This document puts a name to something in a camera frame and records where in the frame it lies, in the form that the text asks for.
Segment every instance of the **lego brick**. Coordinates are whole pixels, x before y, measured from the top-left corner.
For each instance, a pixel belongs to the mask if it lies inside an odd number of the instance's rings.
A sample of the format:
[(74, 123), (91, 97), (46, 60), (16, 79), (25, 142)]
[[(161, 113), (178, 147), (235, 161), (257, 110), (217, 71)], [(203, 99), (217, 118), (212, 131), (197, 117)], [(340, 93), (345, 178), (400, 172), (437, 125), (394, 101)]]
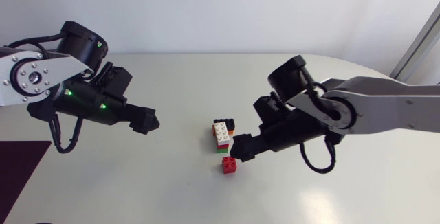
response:
[(217, 149), (225, 149), (225, 148), (229, 148), (229, 144), (226, 144), (226, 145), (217, 145)]
[(235, 129), (235, 122), (232, 118), (230, 119), (218, 119), (218, 120), (214, 120), (214, 124), (216, 123), (220, 123), (220, 122), (225, 122), (226, 123), (226, 128), (229, 131), (233, 131)]
[(228, 152), (227, 148), (225, 148), (225, 149), (217, 149), (217, 153), (227, 153), (227, 152)]
[(226, 129), (226, 123), (215, 123), (215, 137), (217, 138), (217, 146), (229, 144), (230, 138), (228, 130)]
[(235, 162), (235, 158), (231, 156), (223, 157), (221, 162), (223, 164), (223, 173), (233, 173), (237, 170), (237, 163)]

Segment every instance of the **green led light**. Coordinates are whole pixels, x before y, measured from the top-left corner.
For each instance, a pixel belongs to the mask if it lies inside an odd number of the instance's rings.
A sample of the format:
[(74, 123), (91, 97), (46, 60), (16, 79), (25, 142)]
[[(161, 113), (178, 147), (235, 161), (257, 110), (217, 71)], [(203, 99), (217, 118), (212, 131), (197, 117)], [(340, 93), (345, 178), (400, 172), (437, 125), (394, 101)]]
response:
[(72, 91), (70, 91), (69, 89), (66, 89), (66, 90), (64, 91), (64, 94), (67, 95), (67, 96), (71, 96), (73, 93), (72, 93)]

